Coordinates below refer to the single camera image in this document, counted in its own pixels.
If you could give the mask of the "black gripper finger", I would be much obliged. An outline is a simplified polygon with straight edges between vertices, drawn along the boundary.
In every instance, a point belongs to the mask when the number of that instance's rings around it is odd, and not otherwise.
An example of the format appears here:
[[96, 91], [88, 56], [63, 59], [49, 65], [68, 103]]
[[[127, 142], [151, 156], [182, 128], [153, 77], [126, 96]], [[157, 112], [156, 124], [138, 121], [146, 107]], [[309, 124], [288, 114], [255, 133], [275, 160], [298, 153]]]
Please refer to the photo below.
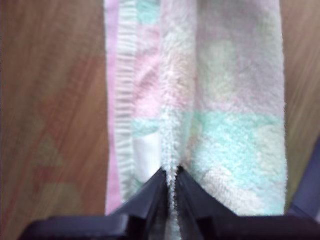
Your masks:
[[135, 195], [109, 215], [128, 215], [147, 218], [161, 204], [166, 205], [168, 203], [167, 196], [167, 174], [160, 168]]
[[177, 206], [186, 204], [195, 218], [237, 217], [232, 210], [204, 190], [181, 165], [177, 170], [175, 188]]

